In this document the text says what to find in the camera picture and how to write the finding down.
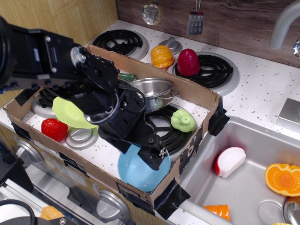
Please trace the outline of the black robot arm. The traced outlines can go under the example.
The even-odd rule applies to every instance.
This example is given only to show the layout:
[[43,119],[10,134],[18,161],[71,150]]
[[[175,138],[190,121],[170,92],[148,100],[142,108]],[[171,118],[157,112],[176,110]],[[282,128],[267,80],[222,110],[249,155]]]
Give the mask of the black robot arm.
[[99,136],[123,153],[134,144],[158,170],[166,157],[161,138],[146,124],[146,99],[118,79],[112,61],[92,55],[71,38],[0,21],[0,91],[45,88],[75,104]]

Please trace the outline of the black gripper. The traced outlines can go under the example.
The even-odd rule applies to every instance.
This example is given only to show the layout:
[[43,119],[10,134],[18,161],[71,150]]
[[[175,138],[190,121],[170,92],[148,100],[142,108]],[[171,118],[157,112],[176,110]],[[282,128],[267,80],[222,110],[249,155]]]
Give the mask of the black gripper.
[[102,138],[124,152],[131,143],[142,147],[138,156],[152,170],[158,171],[167,157],[167,149],[161,138],[146,124],[144,101],[132,90],[123,90],[119,101],[112,118],[98,125]]

